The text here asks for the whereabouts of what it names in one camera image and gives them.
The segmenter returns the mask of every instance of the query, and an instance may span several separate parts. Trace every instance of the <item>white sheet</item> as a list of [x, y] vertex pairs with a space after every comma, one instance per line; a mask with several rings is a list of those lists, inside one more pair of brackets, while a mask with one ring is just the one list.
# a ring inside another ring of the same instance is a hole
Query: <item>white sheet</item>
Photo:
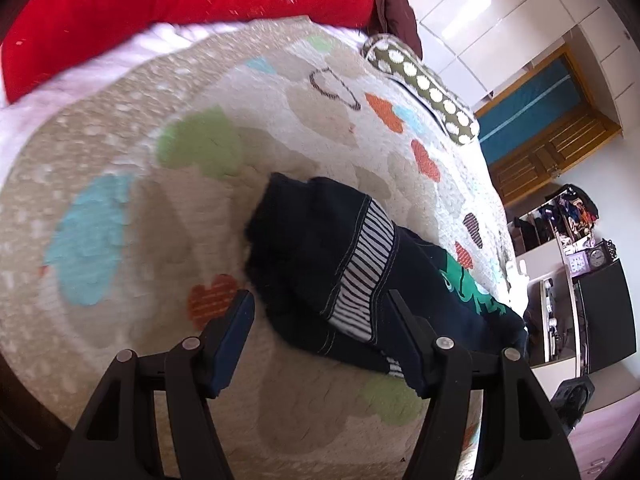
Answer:
[[[187, 48], [211, 34], [233, 32], [245, 26], [239, 22], [183, 27], [156, 23], [113, 50], [58, 74], [17, 103], [0, 107], [0, 189], [22, 147], [42, 123], [62, 108], [95, 94], [150, 59]], [[355, 50], [367, 40], [359, 30], [323, 28]], [[0, 106], [3, 99], [0, 76]]]

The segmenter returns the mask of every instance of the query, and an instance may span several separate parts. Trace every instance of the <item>black television screen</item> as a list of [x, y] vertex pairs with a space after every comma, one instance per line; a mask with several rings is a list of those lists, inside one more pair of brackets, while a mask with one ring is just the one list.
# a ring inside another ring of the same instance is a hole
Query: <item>black television screen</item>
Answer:
[[620, 260], [577, 282], [587, 321], [590, 373], [635, 353], [636, 327]]

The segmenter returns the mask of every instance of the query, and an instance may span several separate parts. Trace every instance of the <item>red blanket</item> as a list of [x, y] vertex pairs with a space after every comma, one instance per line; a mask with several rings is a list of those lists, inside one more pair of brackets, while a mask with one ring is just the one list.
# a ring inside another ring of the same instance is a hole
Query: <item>red blanket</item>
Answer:
[[14, 102], [53, 75], [113, 48], [153, 22], [236, 22], [309, 15], [359, 28], [373, 0], [30, 0], [2, 44], [1, 68]]

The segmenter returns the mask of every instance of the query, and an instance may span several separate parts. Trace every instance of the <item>bedspread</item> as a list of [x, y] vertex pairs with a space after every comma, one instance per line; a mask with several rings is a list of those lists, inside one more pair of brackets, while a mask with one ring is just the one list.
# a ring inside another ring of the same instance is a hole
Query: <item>bedspread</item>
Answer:
[[[513, 246], [477, 143], [308, 20], [255, 22], [140, 66], [22, 150], [0, 194], [0, 349], [18, 378], [73, 425], [118, 350], [165, 351], [220, 316], [250, 288], [242, 230], [273, 171], [370, 194], [507, 300]], [[286, 346], [258, 302], [210, 408], [238, 479], [399, 478], [426, 402]], [[176, 474], [162, 402], [158, 423]]]

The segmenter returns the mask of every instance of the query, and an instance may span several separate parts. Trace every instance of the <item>brown jacket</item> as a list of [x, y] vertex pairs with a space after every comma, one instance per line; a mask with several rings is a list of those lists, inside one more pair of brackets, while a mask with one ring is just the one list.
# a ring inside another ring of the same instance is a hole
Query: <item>brown jacket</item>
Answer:
[[400, 38], [422, 58], [422, 45], [418, 37], [418, 24], [409, 0], [375, 0], [376, 9], [367, 32], [388, 32]]

